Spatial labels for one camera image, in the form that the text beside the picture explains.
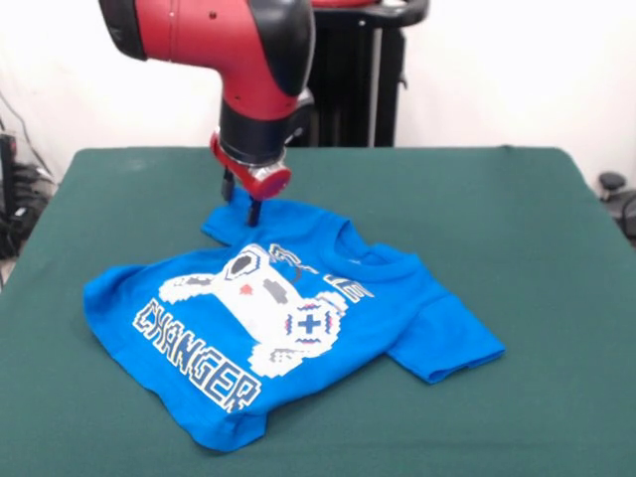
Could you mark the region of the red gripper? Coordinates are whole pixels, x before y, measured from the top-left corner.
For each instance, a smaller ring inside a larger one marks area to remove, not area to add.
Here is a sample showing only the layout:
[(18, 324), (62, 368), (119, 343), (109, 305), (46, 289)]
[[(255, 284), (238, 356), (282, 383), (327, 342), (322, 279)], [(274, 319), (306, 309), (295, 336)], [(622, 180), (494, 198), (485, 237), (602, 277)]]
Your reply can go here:
[(291, 170), (285, 164), (286, 149), (275, 160), (268, 160), (261, 164), (241, 162), (229, 155), (229, 148), (221, 142), (221, 130), (216, 129), (211, 138), (211, 150), (224, 167), (222, 181), (222, 197), (226, 202), (233, 198), (236, 182), (251, 195), (247, 214), (247, 225), (254, 228), (258, 225), (261, 201), (277, 196), (290, 182)]

